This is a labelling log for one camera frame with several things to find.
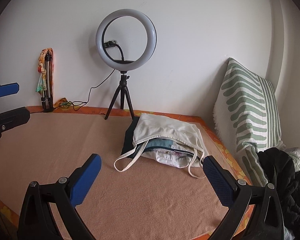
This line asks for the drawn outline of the white camisole top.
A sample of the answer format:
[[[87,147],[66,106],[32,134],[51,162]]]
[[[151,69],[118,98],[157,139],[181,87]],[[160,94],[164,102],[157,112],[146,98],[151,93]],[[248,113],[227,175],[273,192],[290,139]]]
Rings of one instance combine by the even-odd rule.
[[[187,169],[202,168],[208,155],[200,129],[188,122],[163,115],[142,113],[125,132],[121,155],[114,161],[118,172],[125,172],[141,157],[167,166]]]

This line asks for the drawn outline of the black clothes pile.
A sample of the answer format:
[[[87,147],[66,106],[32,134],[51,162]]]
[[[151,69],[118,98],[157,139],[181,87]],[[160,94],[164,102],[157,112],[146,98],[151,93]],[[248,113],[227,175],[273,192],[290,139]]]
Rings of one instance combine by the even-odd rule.
[[[275,186],[284,225],[294,235],[300,233],[300,171],[296,171],[293,158],[277,148],[258,152],[260,165],[267,180]]]

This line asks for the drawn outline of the colourful patterned scarf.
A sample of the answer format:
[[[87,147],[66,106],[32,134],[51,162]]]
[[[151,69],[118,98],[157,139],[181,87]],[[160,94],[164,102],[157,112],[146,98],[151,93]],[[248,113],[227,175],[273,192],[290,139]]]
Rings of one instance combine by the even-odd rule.
[[[45,82],[45,70],[44,70],[44,58],[45,55],[47,53],[47,50],[50,51],[51,55],[52,55],[52,62],[51,62],[51,86],[52,86],[52,101],[53,101],[53,110],[55,109],[67,109],[70,107],[70,102],[66,99],[66,98],[61,98],[58,101],[55,101],[53,99],[53,72],[54,72],[54,66],[55,66],[55,62],[54,62],[54,52],[52,48],[46,48],[43,49],[39,55],[38,58],[38,67],[37,67],[37,71],[39,73],[39,80],[37,83],[37,87],[36,87],[36,92],[40,95],[40,100],[41,100],[41,104],[42,104],[42,96],[43,96],[43,91],[46,89],[46,82]]]

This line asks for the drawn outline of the folded silver tripod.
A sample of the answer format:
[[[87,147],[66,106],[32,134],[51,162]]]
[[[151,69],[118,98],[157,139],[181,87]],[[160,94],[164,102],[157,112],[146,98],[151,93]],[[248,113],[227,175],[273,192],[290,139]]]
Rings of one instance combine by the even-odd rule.
[[[53,111],[52,86],[51,86],[52,55],[49,50],[47,50],[44,60],[45,60],[44,70],[45,70],[46,89],[43,91],[42,106],[44,112],[52,112]]]

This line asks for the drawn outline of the white folded shirt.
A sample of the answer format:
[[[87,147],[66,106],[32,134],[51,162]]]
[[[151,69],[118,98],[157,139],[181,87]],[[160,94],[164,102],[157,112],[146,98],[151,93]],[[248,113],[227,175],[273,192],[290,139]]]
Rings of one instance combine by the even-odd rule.
[[[144,150],[141,156],[148,159],[153,159],[164,165],[176,168],[186,168],[190,165],[190,162],[193,158],[193,153],[165,148],[154,148]]]

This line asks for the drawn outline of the green striped white pillow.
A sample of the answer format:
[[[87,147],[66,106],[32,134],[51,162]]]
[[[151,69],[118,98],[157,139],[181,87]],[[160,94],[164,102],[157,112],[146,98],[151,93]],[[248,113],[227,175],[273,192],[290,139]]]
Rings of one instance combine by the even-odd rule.
[[[282,141],[273,85],[230,58],[213,109],[215,129],[255,186],[268,182],[258,152],[275,147],[292,152]]]

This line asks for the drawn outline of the dark green patterned folded garment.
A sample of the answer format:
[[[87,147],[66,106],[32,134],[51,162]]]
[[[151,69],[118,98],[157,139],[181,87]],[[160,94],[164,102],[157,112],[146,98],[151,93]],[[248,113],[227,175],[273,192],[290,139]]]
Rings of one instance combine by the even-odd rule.
[[[133,141],[133,135],[136,126],[138,124],[138,121],[139,121],[139,117],[135,117],[132,123],[130,124],[130,126],[128,127],[128,129],[126,130],[125,140],[121,151],[121,155],[124,155],[125,153],[132,151],[132,153],[128,156],[131,159],[133,159],[136,156],[137,150],[139,150],[140,147],[142,146],[142,143],[134,145],[134,141]],[[161,139],[161,138],[150,139],[144,150],[154,149],[154,148],[165,148],[165,149],[176,150],[181,152],[193,153],[193,150],[188,150],[185,146],[181,146],[177,144],[175,141],[170,139]]]

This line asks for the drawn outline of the black mini tripod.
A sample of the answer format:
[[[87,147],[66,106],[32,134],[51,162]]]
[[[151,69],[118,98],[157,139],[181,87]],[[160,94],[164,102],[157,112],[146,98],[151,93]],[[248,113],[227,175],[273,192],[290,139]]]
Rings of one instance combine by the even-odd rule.
[[[107,120],[109,118],[110,113],[111,113],[111,111],[114,107],[114,104],[117,100],[117,97],[119,95],[120,95],[120,109],[124,110],[124,105],[125,105],[125,101],[126,101],[128,104],[130,116],[132,117],[132,119],[134,119],[134,116],[135,116],[129,89],[127,86],[127,80],[130,78],[130,76],[127,75],[127,72],[120,72],[120,74],[121,74],[121,77],[120,77],[119,85],[118,85],[117,89],[115,90],[113,98],[110,102],[110,105],[109,105],[106,115],[104,117],[105,120]]]

